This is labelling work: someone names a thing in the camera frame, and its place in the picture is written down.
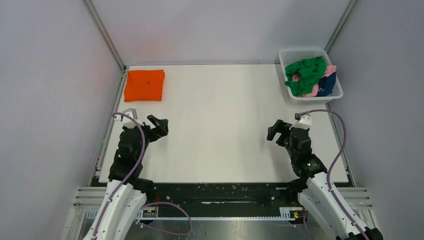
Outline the green t shirt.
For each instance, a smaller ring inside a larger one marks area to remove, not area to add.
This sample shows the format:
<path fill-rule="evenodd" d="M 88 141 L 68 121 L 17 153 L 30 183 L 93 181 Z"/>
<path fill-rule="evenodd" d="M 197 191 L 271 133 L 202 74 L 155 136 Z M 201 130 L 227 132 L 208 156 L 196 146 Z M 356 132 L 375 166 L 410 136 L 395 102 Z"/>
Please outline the green t shirt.
<path fill-rule="evenodd" d="M 285 85 L 290 88 L 293 96 L 310 94 L 315 85 L 324 76 L 327 64 L 323 56 L 306 58 L 287 65 Z"/>

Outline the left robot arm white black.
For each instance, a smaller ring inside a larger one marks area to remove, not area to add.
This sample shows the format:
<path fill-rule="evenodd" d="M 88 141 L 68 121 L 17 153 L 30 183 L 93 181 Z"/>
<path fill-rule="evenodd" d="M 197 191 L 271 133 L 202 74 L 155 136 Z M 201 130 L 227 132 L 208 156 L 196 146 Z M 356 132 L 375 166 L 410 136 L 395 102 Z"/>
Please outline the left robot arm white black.
<path fill-rule="evenodd" d="M 115 112 L 114 120 L 122 124 L 113 163 L 109 169 L 106 192 L 86 240 L 125 239 L 142 205 L 155 200 L 153 182 L 139 177 L 142 160 L 152 142 L 168 135 L 168 119 L 148 115 L 150 126 L 137 119 L 135 110 Z"/>

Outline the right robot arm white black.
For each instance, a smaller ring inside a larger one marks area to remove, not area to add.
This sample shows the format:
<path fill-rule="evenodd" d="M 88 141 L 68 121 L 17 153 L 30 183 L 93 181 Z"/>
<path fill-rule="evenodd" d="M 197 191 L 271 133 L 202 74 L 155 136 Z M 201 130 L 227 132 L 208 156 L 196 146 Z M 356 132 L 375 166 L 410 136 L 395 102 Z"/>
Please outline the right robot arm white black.
<path fill-rule="evenodd" d="M 322 161 L 313 153 L 309 126 L 290 124 L 278 119 L 267 129 L 268 141 L 284 147 L 298 177 L 288 184 L 287 201 L 301 205 L 332 240 L 381 240 L 377 227 L 370 227 L 349 206 Z"/>

